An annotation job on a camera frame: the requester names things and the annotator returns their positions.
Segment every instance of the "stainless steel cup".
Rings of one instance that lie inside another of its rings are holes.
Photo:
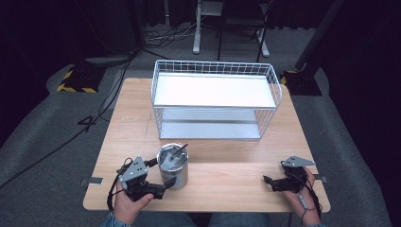
[[[185,148],[177,152],[182,144],[166,144],[159,149],[157,164],[163,182],[177,177],[174,186],[169,189],[178,190],[188,182],[188,152]]]

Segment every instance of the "black cable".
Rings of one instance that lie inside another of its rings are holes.
[[[112,187],[110,188],[109,195],[107,196],[107,201],[106,201],[107,207],[109,208],[109,211],[111,211],[111,212],[113,211],[113,196],[114,196],[115,194],[117,194],[117,193],[119,193],[119,192],[121,192],[121,191],[124,190],[124,189],[121,189],[121,190],[119,190],[119,191],[113,193],[114,187],[115,187],[115,185],[117,184],[117,181],[118,181],[118,176],[119,176],[123,171],[126,171],[126,169],[130,166],[131,163],[132,163],[132,158],[127,158],[127,159],[124,161],[124,165],[122,165],[122,166],[120,167],[120,169],[117,170],[117,176],[115,176],[115,178],[114,178]]]
[[[143,48],[143,47],[142,47],[142,49],[143,49],[145,52],[147,52],[147,53],[149,53],[149,54],[151,54],[151,55],[155,55],[155,56],[160,57],[160,58],[165,59],[165,60],[170,60],[168,57],[165,57],[165,56],[163,56],[163,55],[154,53],[154,52],[152,52],[152,51],[150,51],[150,50],[148,50],[148,49],[145,49],[145,48]]]
[[[130,65],[130,63],[132,62],[133,58],[130,58],[130,60],[126,63],[126,65],[124,65],[123,68],[123,74],[122,77],[124,77],[128,66]],[[121,87],[122,84],[122,79],[119,83],[119,88]],[[18,178],[19,176],[21,176],[23,173],[27,172],[28,170],[30,170],[31,168],[33,168],[35,165],[37,165],[38,163],[40,163],[41,161],[43,161],[44,159],[48,158],[49,156],[51,156],[52,154],[56,153],[57,151],[59,151],[60,149],[62,149],[63,147],[65,147],[67,144],[71,143],[74,139],[76,139],[79,135],[81,135],[84,131],[87,131],[87,129],[89,129],[89,127],[91,127],[92,125],[94,125],[96,123],[96,121],[107,111],[107,109],[110,107],[110,105],[112,104],[113,100],[116,97],[116,94],[114,94],[114,97],[112,99],[112,101],[107,105],[107,107],[98,114],[98,116],[94,119],[94,121],[90,122],[86,127],[84,127],[82,130],[80,130],[78,133],[76,133],[73,137],[71,137],[70,139],[68,139],[66,142],[64,142],[63,144],[61,144],[59,147],[55,148],[54,150],[52,150],[51,152],[47,153],[44,157],[42,157],[41,159],[39,159],[38,161],[36,161],[35,163],[31,164],[30,166],[24,168],[23,170],[19,171],[18,173],[14,174],[14,176],[12,176],[10,179],[8,179],[6,182],[2,183],[0,185],[0,190],[5,187],[6,185],[8,185],[9,183],[11,183],[13,180],[15,180],[16,178]]]
[[[118,193],[120,193],[120,192],[122,192],[122,191],[124,191],[124,189],[121,189],[121,190],[119,190],[119,191],[114,192],[113,195],[116,195],[116,194],[118,194]]]
[[[192,36],[195,35],[195,32],[193,33],[189,33],[187,35],[184,35],[184,33],[186,33],[188,30],[193,30],[195,29],[196,24],[189,26],[187,28],[181,28],[180,30],[178,30],[178,28],[175,28],[175,31],[172,34],[168,34],[168,32],[171,30],[169,29],[164,35],[160,35],[160,36],[156,36],[156,37],[150,37],[148,38],[148,43],[146,44],[146,47],[148,48],[158,48],[158,47],[165,47],[171,43],[173,43],[174,41],[181,41],[186,39],[188,36]],[[158,44],[149,44],[149,40],[158,40],[160,38],[160,41]]]
[[[131,56],[127,56],[127,58],[122,59],[122,60],[114,60],[114,61],[106,61],[106,62],[90,62],[90,61],[88,61],[88,59],[86,59],[86,61],[88,61],[93,67],[108,68],[108,67],[113,67],[116,65],[127,63],[127,61],[130,60],[130,57]]]
[[[103,115],[103,113],[106,112],[106,110],[112,105],[113,101],[114,101],[115,98],[117,97],[118,91],[121,89],[121,85],[122,85],[122,82],[123,82],[123,80],[124,80],[125,73],[126,73],[126,71],[127,71],[128,66],[130,65],[132,59],[133,59],[133,58],[131,58],[131,59],[123,66],[123,68],[121,69],[120,79],[118,79],[117,83],[114,85],[114,87],[113,87],[112,90],[109,92],[109,94],[107,95],[107,97],[103,100],[103,102],[101,103],[101,105],[100,105],[100,107],[99,107],[99,109],[98,109],[98,111],[97,111],[97,114],[100,116],[100,118],[103,119],[103,120],[105,120],[105,121],[110,122],[110,120],[103,118],[102,115]],[[104,104],[106,103],[106,101],[107,101],[107,99],[109,98],[109,96],[113,93],[113,90],[115,89],[115,87],[117,86],[117,84],[118,84],[118,88],[117,88],[117,90],[115,91],[112,100],[109,102],[109,105],[108,105],[106,108],[104,108],[104,112],[101,113],[101,109],[103,108],[103,106],[104,106]]]
[[[321,214],[322,214],[322,206],[319,203],[319,198],[316,195],[315,191],[312,188],[312,184],[310,183],[309,179],[306,179],[309,182],[310,187],[304,182],[302,181],[302,179],[300,179],[299,177],[297,177],[295,174],[293,173],[289,173],[289,175],[291,175],[292,177],[294,177],[296,180],[298,180],[304,187],[306,187],[306,189],[309,191],[310,196],[313,199],[313,203],[315,204],[315,207],[318,211],[318,215],[319,218],[321,218]]]
[[[165,38],[165,37],[167,37],[167,36],[171,36],[171,35],[177,35],[178,33],[181,33],[180,34],[180,36],[181,35],[183,35],[185,32],[186,32],[186,30],[188,30],[189,28],[191,28],[191,26],[189,26],[189,27],[187,27],[187,28],[180,28],[180,29],[178,29],[178,28],[176,28],[175,29],[175,31],[172,33],[172,34],[168,34],[170,31],[171,31],[171,28],[169,28],[169,29],[159,29],[159,30],[146,30],[145,31],[145,39],[147,40],[147,41],[152,41],[152,40],[157,40],[157,39],[163,39],[163,38]],[[162,30],[167,30],[164,34],[160,34],[160,32],[159,31],[162,31]]]

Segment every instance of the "human hand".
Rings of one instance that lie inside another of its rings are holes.
[[[308,168],[304,167],[304,170],[308,179],[308,181],[306,181],[306,185],[309,188],[312,188],[313,184],[315,183],[315,176],[313,176],[312,172]],[[283,195],[287,198],[289,204],[291,204],[292,209],[301,219],[303,225],[321,224],[321,219],[319,218],[318,210],[315,207],[315,202],[305,186],[298,193],[294,193],[292,191],[283,191]],[[306,208],[304,207],[301,199],[304,200]]]
[[[123,189],[121,182],[117,182],[115,185],[117,191]],[[139,201],[132,201],[126,194],[125,191],[121,191],[115,194],[114,201],[114,216],[120,221],[132,225],[139,212],[147,206],[151,200],[153,200],[152,194],[147,194],[142,197]]]

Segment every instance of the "metal wire rack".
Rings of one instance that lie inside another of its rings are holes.
[[[157,61],[151,99],[161,139],[260,139],[282,99],[268,63]]]

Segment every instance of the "metal stand leg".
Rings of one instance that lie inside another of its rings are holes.
[[[201,0],[198,0],[197,7],[197,28],[195,31],[194,48],[192,52],[199,54],[201,50]]]
[[[256,33],[257,35],[257,40],[259,42],[262,42],[262,36],[263,36],[263,28],[259,29]],[[263,53],[263,57],[268,58],[270,56],[270,52],[268,50],[268,47],[266,46],[266,42],[263,41],[263,45],[262,45],[262,53]]]

